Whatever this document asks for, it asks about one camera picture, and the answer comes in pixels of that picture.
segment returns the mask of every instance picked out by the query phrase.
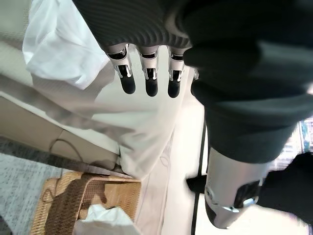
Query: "white fabric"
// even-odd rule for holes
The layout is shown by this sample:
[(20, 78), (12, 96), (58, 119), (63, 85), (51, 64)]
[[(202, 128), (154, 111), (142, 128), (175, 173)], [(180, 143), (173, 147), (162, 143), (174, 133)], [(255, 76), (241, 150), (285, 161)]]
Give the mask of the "white fabric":
[(74, 235), (140, 235), (132, 220), (120, 208), (105, 209), (91, 205), (86, 219), (75, 222)]
[(109, 61), (72, 0), (33, 0), (22, 50), (29, 72), (80, 89)]
[[(27, 9), (24, 12), (27, 25)], [(180, 94), (170, 98), (168, 51), (160, 47), (158, 94), (149, 97), (138, 53), (129, 47), (136, 83), (134, 94), (122, 90), (110, 62), (81, 90), (65, 81), (31, 75), (25, 69), (20, 49), (21, 34), (6, 36), (0, 32), (0, 36), (5, 35), (0, 41), (0, 95), (95, 145), (120, 153), (122, 169), (131, 176), (144, 178), (149, 174), (170, 139), (185, 93), (190, 93), (194, 70), (185, 67)]]

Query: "robotic finger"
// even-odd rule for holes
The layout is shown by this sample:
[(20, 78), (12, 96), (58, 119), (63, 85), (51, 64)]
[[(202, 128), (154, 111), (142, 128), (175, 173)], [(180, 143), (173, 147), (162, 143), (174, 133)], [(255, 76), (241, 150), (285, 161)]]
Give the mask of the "robotic finger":
[(146, 80), (146, 92), (151, 97), (157, 94), (158, 47), (137, 48)]
[(121, 79), (122, 88), (125, 93), (132, 94), (136, 90), (132, 63), (128, 53), (128, 44), (115, 45), (107, 48), (107, 55), (114, 65)]
[(184, 71), (183, 53), (186, 49), (178, 49), (174, 47), (168, 47), (169, 61), (169, 83), (168, 83), (168, 95), (171, 98), (176, 98), (180, 91), (180, 81), (182, 73)]

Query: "dark green sleeve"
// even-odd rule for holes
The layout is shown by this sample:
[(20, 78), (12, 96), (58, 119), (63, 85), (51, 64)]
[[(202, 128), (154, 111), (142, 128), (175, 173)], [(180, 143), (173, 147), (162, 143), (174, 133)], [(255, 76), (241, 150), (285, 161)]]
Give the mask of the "dark green sleeve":
[(194, 96), (211, 147), (238, 161), (275, 159), (296, 123), (313, 115), (313, 8), (309, 1), (221, 0), (190, 5)]

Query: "woven basket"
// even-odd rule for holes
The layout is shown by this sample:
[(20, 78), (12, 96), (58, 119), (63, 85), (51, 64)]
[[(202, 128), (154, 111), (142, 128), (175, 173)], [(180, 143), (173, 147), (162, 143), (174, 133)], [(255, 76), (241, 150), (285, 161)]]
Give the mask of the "woven basket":
[(87, 217), (92, 204), (120, 206), (133, 220), (140, 195), (139, 180), (69, 172), (48, 179), (37, 205), (32, 235), (71, 235), (77, 219)]

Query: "robotic hand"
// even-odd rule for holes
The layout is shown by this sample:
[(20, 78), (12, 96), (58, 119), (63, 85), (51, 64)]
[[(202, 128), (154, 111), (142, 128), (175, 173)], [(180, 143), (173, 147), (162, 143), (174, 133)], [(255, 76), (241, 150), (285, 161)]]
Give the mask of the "robotic hand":
[(149, 96), (157, 94), (159, 45), (169, 48), (170, 97), (179, 94), (184, 63), (198, 70), (192, 92), (205, 107), (211, 141), (206, 211), (227, 228), (257, 202), (269, 163), (313, 114), (310, 1), (73, 1), (126, 93), (135, 91), (129, 43)]

